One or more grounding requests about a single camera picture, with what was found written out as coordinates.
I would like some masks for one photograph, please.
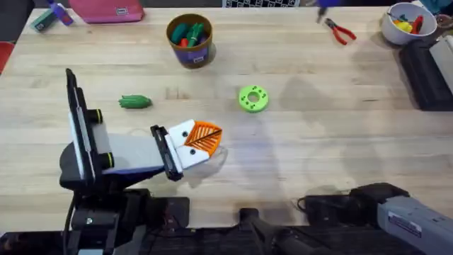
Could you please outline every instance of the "yellow toy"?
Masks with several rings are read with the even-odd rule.
[[[412,31],[412,25],[409,22],[400,22],[395,25],[404,32],[410,33]]]

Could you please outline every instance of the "cup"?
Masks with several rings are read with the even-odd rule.
[[[189,27],[195,25],[196,23],[203,23],[206,41],[196,45],[195,47],[181,47],[174,44],[171,41],[171,34],[175,30],[176,26],[181,23],[186,23]],[[212,46],[212,26],[207,18],[194,13],[180,15],[170,21],[167,26],[166,34],[168,43],[170,43],[176,57],[184,67],[191,69],[199,68],[205,66],[209,62],[208,58]]]
[[[411,34],[406,31],[402,31],[393,23],[395,18],[390,15],[384,14],[382,21],[382,34],[391,43],[396,45],[405,45],[412,40],[425,38],[436,31],[437,21],[434,15],[432,15],[426,8],[416,6],[411,3],[398,3],[390,6],[388,13],[394,17],[400,17],[404,15],[408,21],[414,21],[419,15],[423,16],[423,24],[419,34]]]

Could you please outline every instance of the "label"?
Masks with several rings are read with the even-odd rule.
[[[207,60],[207,54],[209,50],[208,47],[194,51],[194,52],[184,52],[184,51],[179,51],[175,50],[176,57],[178,57],[179,61],[182,63],[190,63],[190,64],[195,64],[198,62],[201,62],[203,60]]]
[[[422,237],[422,227],[420,225],[408,221],[400,215],[397,215],[396,213],[389,212],[389,222],[415,235],[418,238]]]
[[[126,7],[116,8],[116,15],[127,15],[127,14],[129,14],[129,11],[127,10]]]

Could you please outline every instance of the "green object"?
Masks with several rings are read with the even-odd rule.
[[[205,29],[205,25],[203,23],[196,23],[189,29],[186,36],[189,40],[189,45],[187,47],[193,47],[197,44],[198,39],[200,39],[200,36],[203,33],[203,29]]]
[[[141,95],[121,96],[118,100],[123,108],[140,109],[146,108],[152,104],[151,99]]]
[[[188,30],[189,30],[189,26],[186,23],[181,23],[181,24],[177,25],[175,30],[171,34],[171,42],[178,45]]]
[[[399,19],[402,21],[408,22],[408,19],[406,18],[406,15],[404,15],[404,14],[399,16]]]
[[[239,92],[239,105],[249,113],[264,110],[269,103],[268,92],[260,86],[246,86]]]
[[[37,19],[35,19],[30,27],[33,28],[36,32],[43,32],[48,29],[57,20],[56,15],[52,9],[48,9],[46,12],[41,14]]]

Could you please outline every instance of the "gray device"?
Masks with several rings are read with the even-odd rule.
[[[414,198],[396,196],[378,204],[377,222],[427,255],[453,254],[453,220]]]

